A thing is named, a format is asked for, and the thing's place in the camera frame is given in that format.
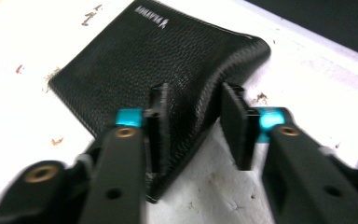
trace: stain on surface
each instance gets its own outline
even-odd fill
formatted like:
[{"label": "stain on surface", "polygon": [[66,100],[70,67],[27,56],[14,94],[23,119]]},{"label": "stain on surface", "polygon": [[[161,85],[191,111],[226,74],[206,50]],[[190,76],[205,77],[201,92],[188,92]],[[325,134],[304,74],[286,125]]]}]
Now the stain on surface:
[{"label": "stain on surface", "polygon": [[94,11],[96,11],[96,12],[91,11],[91,12],[87,13],[87,14],[85,15],[85,17],[87,17],[87,18],[86,18],[86,19],[83,21],[83,23],[81,23],[81,24],[82,24],[83,26],[89,26],[89,24],[88,24],[89,20],[91,20],[95,15],[97,15],[97,11],[103,9],[102,6],[103,6],[103,5],[98,5],[97,7],[95,7],[95,8],[94,8]]},{"label": "stain on surface", "polygon": [[22,64],[21,64],[19,67],[17,67],[17,69],[16,69],[16,74],[21,74],[21,72],[22,72],[23,69],[24,69],[24,67],[23,67]]},{"label": "stain on surface", "polygon": [[196,207],[194,207],[193,202],[189,203],[187,208],[188,208],[188,210],[194,210],[194,211],[196,211],[197,213],[200,212],[199,209],[197,209]]},{"label": "stain on surface", "polygon": [[263,92],[260,92],[260,94],[257,95],[257,97],[253,100],[254,103],[261,103],[264,105],[268,104],[268,97]]},{"label": "stain on surface", "polygon": [[211,173],[210,177],[209,177],[209,184],[213,185],[215,187],[221,187],[224,184],[225,179],[216,173]]},{"label": "stain on surface", "polygon": [[62,142],[62,140],[63,140],[63,138],[60,138],[58,141],[51,139],[51,144],[56,147],[57,145],[59,145]]}]

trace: screw hole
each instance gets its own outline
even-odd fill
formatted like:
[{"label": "screw hole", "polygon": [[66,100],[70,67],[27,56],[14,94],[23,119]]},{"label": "screw hole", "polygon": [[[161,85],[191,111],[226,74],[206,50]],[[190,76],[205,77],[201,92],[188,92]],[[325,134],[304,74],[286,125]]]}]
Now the screw hole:
[{"label": "screw hole", "polygon": [[43,170],[37,171],[36,174],[34,175],[34,177],[41,178],[47,174],[48,174],[48,169],[43,169]]},{"label": "screw hole", "polygon": [[324,191],[334,197],[341,197],[341,191],[333,186],[324,186]]},{"label": "screw hole", "polygon": [[110,189],[106,192],[106,198],[109,200],[118,199],[121,197],[120,189]]},{"label": "screw hole", "polygon": [[35,167],[33,170],[28,172],[28,174],[24,177],[25,182],[27,183],[40,183],[47,180],[50,180],[59,172],[59,169],[55,165],[44,165]]},{"label": "screw hole", "polygon": [[136,131],[133,128],[122,128],[116,131],[116,136],[120,138],[131,137],[135,135],[135,132]]},{"label": "screw hole", "polygon": [[281,127],[279,129],[280,133],[283,133],[285,135],[289,135],[289,136],[297,136],[299,135],[298,130],[291,128],[291,127]]}]

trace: white table surface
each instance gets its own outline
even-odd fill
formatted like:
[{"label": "white table surface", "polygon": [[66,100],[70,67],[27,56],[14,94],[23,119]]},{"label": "white table surface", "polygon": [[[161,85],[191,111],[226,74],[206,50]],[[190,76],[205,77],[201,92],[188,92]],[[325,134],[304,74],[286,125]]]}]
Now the white table surface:
[{"label": "white table surface", "polygon": [[[130,2],[0,4],[0,192],[27,165],[42,160],[70,165],[86,149],[92,136],[48,90],[47,81]],[[241,0],[160,2],[265,39],[272,54],[243,85],[246,100],[288,107],[303,130],[347,164],[358,165],[357,52]],[[89,26],[82,26],[85,14],[100,4],[102,10]],[[267,101],[254,101],[261,92]],[[61,138],[57,146],[51,144]],[[266,147],[257,146],[252,172],[236,171],[216,124],[161,201],[147,205],[147,223],[273,223],[259,181]]]}]

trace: black leather wallet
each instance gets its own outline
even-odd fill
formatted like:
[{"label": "black leather wallet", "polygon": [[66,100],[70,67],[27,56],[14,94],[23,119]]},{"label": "black leather wallet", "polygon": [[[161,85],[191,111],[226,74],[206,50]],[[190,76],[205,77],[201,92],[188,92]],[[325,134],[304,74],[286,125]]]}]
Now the black leather wallet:
[{"label": "black leather wallet", "polygon": [[243,84],[269,53],[261,38],[135,0],[49,85],[97,137],[118,109],[146,108],[150,89],[169,84],[168,172],[146,175],[146,195],[155,202],[219,117],[220,84]]}]

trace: wallet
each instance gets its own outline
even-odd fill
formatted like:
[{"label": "wallet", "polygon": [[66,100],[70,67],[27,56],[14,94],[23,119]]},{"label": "wallet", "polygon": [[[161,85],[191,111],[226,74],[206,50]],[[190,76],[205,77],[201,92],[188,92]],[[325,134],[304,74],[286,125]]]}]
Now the wallet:
[{"label": "wallet", "polygon": [[150,89],[168,83],[168,169],[146,174],[156,202],[195,155],[220,116],[222,82],[242,85],[270,55],[267,43],[192,18],[152,0],[135,0],[49,86],[93,134],[120,108],[147,108]]}]

